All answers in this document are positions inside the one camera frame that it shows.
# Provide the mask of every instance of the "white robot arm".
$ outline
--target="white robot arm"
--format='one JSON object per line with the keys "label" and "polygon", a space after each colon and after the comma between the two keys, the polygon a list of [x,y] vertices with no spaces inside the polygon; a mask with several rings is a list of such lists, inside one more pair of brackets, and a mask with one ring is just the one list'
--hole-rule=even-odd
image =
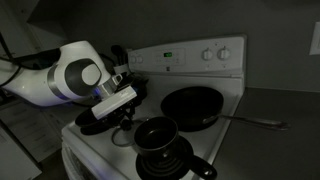
{"label": "white robot arm", "polygon": [[[96,89],[102,101],[89,110],[96,120],[136,97],[130,86],[114,93],[121,75],[111,76],[87,41],[67,44],[60,51],[60,59],[52,67],[43,70],[21,68],[17,76],[2,88],[38,106],[82,99]],[[0,84],[6,82],[18,68],[10,62],[0,61]]]}

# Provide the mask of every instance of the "metal pan handle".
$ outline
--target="metal pan handle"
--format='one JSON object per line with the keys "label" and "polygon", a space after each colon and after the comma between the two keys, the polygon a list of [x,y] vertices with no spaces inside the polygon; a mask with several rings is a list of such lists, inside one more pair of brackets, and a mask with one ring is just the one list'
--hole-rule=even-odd
{"label": "metal pan handle", "polygon": [[290,124],[282,121],[259,119],[259,118],[235,117],[235,116],[226,116],[226,115],[213,116],[213,117],[204,119],[202,123],[207,124],[217,117],[225,118],[232,121],[238,121],[238,122],[242,122],[242,123],[266,128],[266,129],[272,129],[272,130],[288,130],[291,127]]}

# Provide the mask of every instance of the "digital display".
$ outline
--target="digital display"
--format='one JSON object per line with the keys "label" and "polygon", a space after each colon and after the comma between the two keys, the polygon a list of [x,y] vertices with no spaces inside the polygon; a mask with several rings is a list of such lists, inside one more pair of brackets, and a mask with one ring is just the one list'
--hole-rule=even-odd
{"label": "digital display", "polygon": [[172,52],[163,53],[163,57],[172,57]]}

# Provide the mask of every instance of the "stove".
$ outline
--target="stove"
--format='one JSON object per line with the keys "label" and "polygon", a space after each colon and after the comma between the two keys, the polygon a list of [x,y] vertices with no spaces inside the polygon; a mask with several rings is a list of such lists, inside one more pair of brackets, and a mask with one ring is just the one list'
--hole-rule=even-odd
{"label": "stove", "polygon": [[[161,101],[173,91],[191,86],[218,90],[224,97],[222,114],[233,115],[245,88],[245,36],[175,42],[129,53],[129,68],[149,79],[148,96],[136,108],[134,119],[164,116]],[[218,153],[230,121],[219,118],[195,132],[179,132],[187,151],[210,164]],[[149,161],[135,146],[118,147],[113,130],[86,136],[74,122],[62,130],[63,144],[96,179],[199,179],[178,159]]]}

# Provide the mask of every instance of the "gray countertop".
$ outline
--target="gray countertop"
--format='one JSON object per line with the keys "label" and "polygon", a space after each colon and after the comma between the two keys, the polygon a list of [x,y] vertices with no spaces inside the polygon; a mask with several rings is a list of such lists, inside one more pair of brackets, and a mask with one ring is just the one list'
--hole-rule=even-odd
{"label": "gray countertop", "polygon": [[249,88],[236,115],[292,127],[273,131],[232,122],[214,162],[217,180],[320,179],[320,93]]}

